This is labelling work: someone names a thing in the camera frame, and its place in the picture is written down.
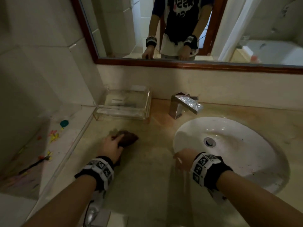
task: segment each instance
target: shower curtain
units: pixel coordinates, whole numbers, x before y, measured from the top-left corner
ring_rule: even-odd
[[[229,38],[219,56],[218,61],[228,62],[232,56],[237,43],[240,41],[246,27],[248,26],[253,14],[259,6],[261,0],[246,0],[243,9],[239,15],[239,18],[233,27]]]

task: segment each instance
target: sink drain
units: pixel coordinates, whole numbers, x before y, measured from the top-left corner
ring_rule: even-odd
[[[210,137],[205,138],[203,142],[208,147],[214,147],[216,145],[216,142]]]

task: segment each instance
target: bathtub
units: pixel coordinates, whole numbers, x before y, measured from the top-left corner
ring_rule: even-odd
[[[303,48],[290,41],[249,40],[239,52],[247,61],[257,56],[256,63],[303,65]]]

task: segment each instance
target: mirror frame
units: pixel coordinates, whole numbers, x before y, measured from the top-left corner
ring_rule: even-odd
[[[299,74],[303,75],[303,66],[287,66],[286,65],[271,65],[271,64],[249,64],[249,63],[227,63],[217,61],[199,61],[196,63],[190,61],[168,61],[168,60],[144,60],[131,58],[99,58],[95,49],[92,34],[88,27],[88,22],[83,14],[82,5],[79,0],[70,0],[78,22],[84,34],[87,46],[95,64],[103,65],[123,65],[123,66],[141,66],[141,67],[161,67],[161,68],[180,68],[180,69],[195,69],[195,70],[211,70],[211,71],[234,71],[234,72],[267,72],[267,73],[284,73],[284,74]],[[221,21],[223,11],[218,13],[217,19]]]

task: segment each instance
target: black wristband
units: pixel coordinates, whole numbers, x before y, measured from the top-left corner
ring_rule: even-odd
[[[233,171],[232,168],[224,163],[222,157],[205,152],[199,153],[195,157],[191,168],[193,180],[210,190],[218,190],[216,183],[220,175],[227,170]]]
[[[109,157],[99,156],[92,159],[86,166],[74,177],[77,179],[81,175],[90,175],[96,179],[95,190],[107,190],[109,183],[114,178],[114,164]]]
[[[195,35],[189,36],[186,41],[184,41],[184,45],[188,45],[191,49],[198,49],[198,39]]]
[[[149,45],[153,45],[154,47],[156,47],[157,38],[154,36],[149,36],[148,38],[146,38],[146,47],[148,47]]]

